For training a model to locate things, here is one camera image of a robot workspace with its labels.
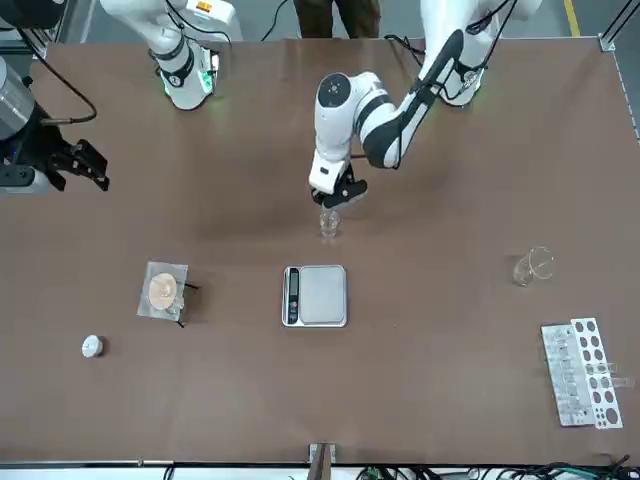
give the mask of glass cup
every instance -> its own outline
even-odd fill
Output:
[[[335,237],[340,225],[340,214],[337,210],[323,208],[320,212],[320,232],[323,237]]]
[[[534,247],[513,268],[513,283],[528,286],[534,278],[548,280],[553,277],[555,259],[546,247]]]

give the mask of white cap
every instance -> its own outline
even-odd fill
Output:
[[[102,353],[102,340],[97,335],[89,335],[82,343],[82,354],[86,358],[97,357]]]

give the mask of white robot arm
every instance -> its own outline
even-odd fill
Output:
[[[486,29],[471,34],[467,27],[509,3],[511,16],[526,19],[541,0],[421,0],[425,58],[409,93],[399,107],[391,102],[377,75],[326,76],[315,107],[316,149],[309,175],[314,200],[338,208],[367,191],[355,181],[351,138],[357,134],[369,163],[377,168],[400,166],[411,140],[436,98],[463,106],[479,88],[482,64],[493,43]]]
[[[242,39],[235,18],[234,8],[222,0],[169,0],[173,8],[167,11],[167,0],[100,0],[104,10],[137,32],[149,44],[153,57],[160,67],[165,92],[173,104],[181,110],[193,110],[213,92],[217,57],[194,40],[220,40],[218,34],[191,31],[191,38],[175,27],[172,12],[189,17],[201,30],[222,29],[230,40]],[[223,15],[216,21],[215,15]]]

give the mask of metal frame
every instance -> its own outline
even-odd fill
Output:
[[[307,480],[331,480],[331,465],[335,461],[336,446],[328,443],[309,445],[311,466]]]
[[[56,32],[56,42],[85,43],[97,3],[98,0],[67,0],[67,8]]]
[[[613,21],[604,31],[604,33],[598,35],[598,39],[600,41],[600,49],[603,52],[615,51],[616,46],[614,40],[627,24],[627,22],[629,22],[631,17],[633,17],[633,15],[638,11],[638,8],[640,8],[640,0],[627,0],[627,3],[618,12]]]
[[[421,462],[403,462],[403,463],[389,463],[389,462],[368,462],[368,463],[349,463],[349,462],[336,462],[331,465],[336,468],[364,468],[368,466],[375,466],[378,468],[415,468],[415,467],[428,467],[432,470],[440,468],[455,468],[455,469],[504,469],[504,468],[528,468],[528,467],[543,467],[544,464],[538,463],[421,463]],[[603,465],[589,465],[583,464],[582,467],[588,468],[605,468]],[[640,468],[640,464],[627,463],[626,467]],[[87,461],[3,461],[0,462],[0,471],[2,470],[68,470],[68,469],[80,469],[80,468],[255,468],[261,469],[287,469],[287,468],[309,468],[308,462],[174,462],[171,460],[144,460],[142,458],[135,460],[87,460]]]

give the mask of yellow floor line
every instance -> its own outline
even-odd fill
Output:
[[[576,18],[576,11],[573,8],[573,2],[571,0],[564,0],[564,9],[567,11],[567,20],[569,21],[571,36],[579,37],[580,27],[578,26],[578,19]]]

